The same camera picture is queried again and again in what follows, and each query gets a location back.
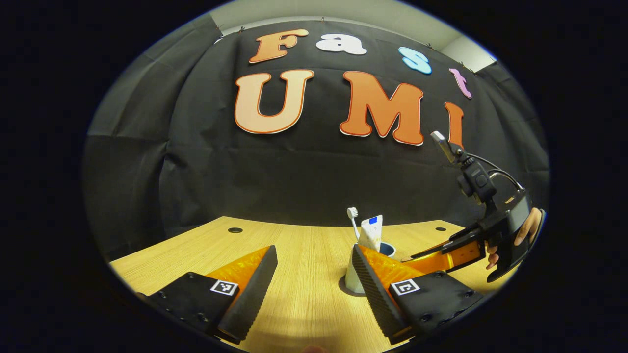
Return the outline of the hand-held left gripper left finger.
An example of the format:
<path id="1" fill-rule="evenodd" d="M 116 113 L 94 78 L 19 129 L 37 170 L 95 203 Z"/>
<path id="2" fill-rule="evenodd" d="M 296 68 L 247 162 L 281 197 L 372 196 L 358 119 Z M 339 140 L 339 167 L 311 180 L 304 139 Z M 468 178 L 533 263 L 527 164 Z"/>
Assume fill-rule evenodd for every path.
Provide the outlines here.
<path id="1" fill-rule="evenodd" d="M 277 264 L 277 250 L 271 245 L 208 274 L 188 271 L 150 295 L 137 295 L 195 331 L 240 344 L 260 312 Z"/>

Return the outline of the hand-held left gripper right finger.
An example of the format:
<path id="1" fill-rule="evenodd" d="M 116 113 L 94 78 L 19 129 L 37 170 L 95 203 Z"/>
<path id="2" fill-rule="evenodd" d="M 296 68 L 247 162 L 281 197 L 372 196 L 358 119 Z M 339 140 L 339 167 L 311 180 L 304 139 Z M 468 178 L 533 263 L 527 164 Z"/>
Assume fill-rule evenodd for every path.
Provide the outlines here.
<path id="1" fill-rule="evenodd" d="M 359 244 L 353 246 L 352 265 L 392 345 L 439 333 L 484 300 L 444 271 L 425 274 Z"/>

